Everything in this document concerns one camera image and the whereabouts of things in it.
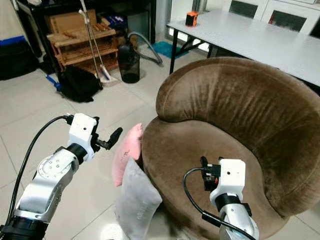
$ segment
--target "mop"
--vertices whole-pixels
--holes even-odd
[[[106,81],[103,81],[103,83],[106,83],[108,85],[108,83],[111,82],[111,81],[113,81],[113,82],[114,81],[119,81],[118,79],[116,79],[115,77],[111,76],[108,73],[108,71],[107,71],[107,69],[106,69],[106,67],[104,65],[104,62],[103,62],[103,60],[101,58],[100,51],[99,51],[99,48],[98,48],[98,45],[97,45],[97,42],[96,42],[94,31],[92,30],[92,27],[90,25],[90,20],[88,18],[87,8],[86,8],[86,5],[85,5],[85,2],[84,2],[84,0],[80,0],[80,2],[81,2],[83,10],[80,9],[79,13],[84,18],[85,29],[86,29],[86,33],[87,33],[88,39],[89,39],[89,45],[90,45],[92,58],[93,58],[93,62],[94,62],[96,77],[100,82],[100,86],[102,85],[102,81],[101,81],[101,78],[100,78],[100,72],[98,71],[97,62],[96,62],[95,53],[94,53],[94,49],[93,49],[93,45],[92,45],[91,39],[93,39],[96,51],[97,51],[99,59],[100,59],[100,68],[102,70],[102,74],[103,74],[104,78],[106,79]]]

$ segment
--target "velvet upholstery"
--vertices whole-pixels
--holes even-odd
[[[196,216],[181,184],[202,155],[246,162],[244,199],[261,239],[320,200],[320,98],[294,77],[248,59],[201,60],[167,78],[156,111],[142,138],[145,171],[169,212],[196,234],[217,239],[218,231]],[[209,208],[202,179],[193,178],[194,198]]]

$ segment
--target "white cabinet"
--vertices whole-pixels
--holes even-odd
[[[225,0],[223,10],[261,20],[268,0]]]
[[[309,35],[320,11],[282,1],[269,0],[262,21]]]

